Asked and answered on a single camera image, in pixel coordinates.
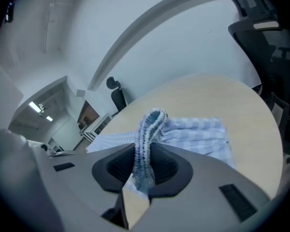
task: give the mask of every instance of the table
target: table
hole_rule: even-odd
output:
[[[248,86],[219,75],[182,77],[134,100],[101,135],[136,131],[154,107],[165,109],[169,117],[219,117],[228,130],[237,171],[275,197],[283,165],[280,134],[267,105]]]

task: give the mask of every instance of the towel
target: towel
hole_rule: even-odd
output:
[[[137,132],[97,136],[87,150],[94,152],[135,143],[134,167],[125,188],[147,198],[147,191],[154,185],[149,164],[153,142],[208,155],[235,168],[227,130],[219,118],[168,118],[166,111],[159,108],[143,117]]]

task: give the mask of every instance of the light wooden tabletop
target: light wooden tabletop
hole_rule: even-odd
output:
[[[271,111],[252,89],[225,76],[179,78],[133,101],[101,135],[136,131],[154,107],[165,109],[169,117],[219,117],[228,130],[237,171],[270,198],[276,195],[283,165],[280,134]]]

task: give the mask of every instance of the ceiling light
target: ceiling light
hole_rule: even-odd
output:
[[[41,109],[32,102],[29,103],[29,106],[32,107],[37,113],[41,112]]]

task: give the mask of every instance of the cloth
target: cloth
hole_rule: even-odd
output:
[[[87,148],[88,152],[108,149],[122,144],[135,143],[135,165],[125,188],[147,198],[146,191],[154,180],[149,165],[152,142],[171,145],[219,159],[235,168],[229,137],[219,118],[168,118],[162,109],[154,109],[141,120],[137,132],[97,136]]]

